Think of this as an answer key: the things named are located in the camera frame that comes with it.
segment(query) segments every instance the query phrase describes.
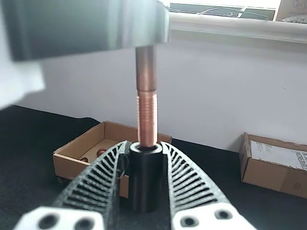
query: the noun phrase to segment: threaded copper section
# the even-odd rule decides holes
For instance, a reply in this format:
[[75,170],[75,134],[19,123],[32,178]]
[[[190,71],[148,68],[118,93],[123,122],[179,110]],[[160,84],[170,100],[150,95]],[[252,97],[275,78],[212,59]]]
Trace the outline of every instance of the threaded copper section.
[[157,94],[138,92],[138,141],[141,146],[153,146],[157,143]]

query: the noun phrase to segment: window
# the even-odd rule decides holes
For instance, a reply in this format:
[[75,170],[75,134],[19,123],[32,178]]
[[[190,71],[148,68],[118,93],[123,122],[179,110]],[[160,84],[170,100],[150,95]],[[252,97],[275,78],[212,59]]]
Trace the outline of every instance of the window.
[[171,0],[171,12],[272,21],[280,0]]

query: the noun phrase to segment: window sill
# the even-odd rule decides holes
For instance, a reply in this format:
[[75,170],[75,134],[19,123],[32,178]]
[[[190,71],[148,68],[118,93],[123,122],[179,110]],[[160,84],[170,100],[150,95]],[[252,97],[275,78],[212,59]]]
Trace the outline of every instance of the window sill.
[[[294,43],[307,43],[307,25],[262,21],[243,18],[230,18],[187,13],[170,13],[171,30],[180,31],[190,38],[193,33],[231,35]],[[178,33],[172,33],[176,39]]]

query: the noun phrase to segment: cable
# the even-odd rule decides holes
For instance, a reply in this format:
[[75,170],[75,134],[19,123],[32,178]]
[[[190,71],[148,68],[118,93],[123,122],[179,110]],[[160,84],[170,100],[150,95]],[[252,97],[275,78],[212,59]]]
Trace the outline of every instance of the cable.
[[231,8],[227,8],[227,7],[216,7],[216,8],[212,8],[212,9],[208,9],[202,12],[192,12],[192,11],[180,11],[174,8],[169,8],[170,11],[175,11],[178,13],[192,13],[192,14],[199,14],[199,15],[214,15],[214,16],[223,16],[223,17],[232,17],[232,18],[236,18],[236,16],[232,16],[232,15],[227,15],[227,14],[218,14],[218,13],[208,13],[210,11],[214,11],[214,10],[219,10],[219,9],[224,9],[224,10],[230,10],[230,11],[235,11],[235,12],[239,12],[242,14],[251,14],[251,15],[257,15],[257,16],[261,16],[263,18],[253,18],[256,20],[269,20],[269,17],[263,14],[259,14],[259,13],[251,13],[251,12],[246,12],[246,11],[241,11],[241,10],[235,10],[235,9],[231,9]]
[[196,14],[206,14],[206,13],[209,12],[209,11],[214,11],[214,10],[219,10],[219,9],[235,11],[235,12],[239,12],[239,13],[242,13],[242,14],[252,14],[252,15],[261,16],[261,17],[264,17],[262,20],[268,20],[268,19],[269,19],[268,16],[265,16],[265,15],[263,15],[263,14],[259,14],[259,13],[250,13],[250,12],[246,12],[246,11],[242,11],[242,10],[235,10],[235,9],[231,9],[231,8],[227,8],[227,7],[216,7],[216,8],[208,9],[208,10],[205,10],[205,11],[202,11],[202,12],[199,12],[199,13],[196,13]]

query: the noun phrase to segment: white wall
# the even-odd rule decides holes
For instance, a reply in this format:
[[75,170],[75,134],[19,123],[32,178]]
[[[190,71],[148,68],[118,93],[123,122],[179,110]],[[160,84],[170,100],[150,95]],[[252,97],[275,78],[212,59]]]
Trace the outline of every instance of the white wall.
[[[234,151],[245,131],[307,143],[307,45],[177,37],[158,47],[159,132]],[[133,49],[49,59],[43,68],[47,89],[19,105],[136,125]]]

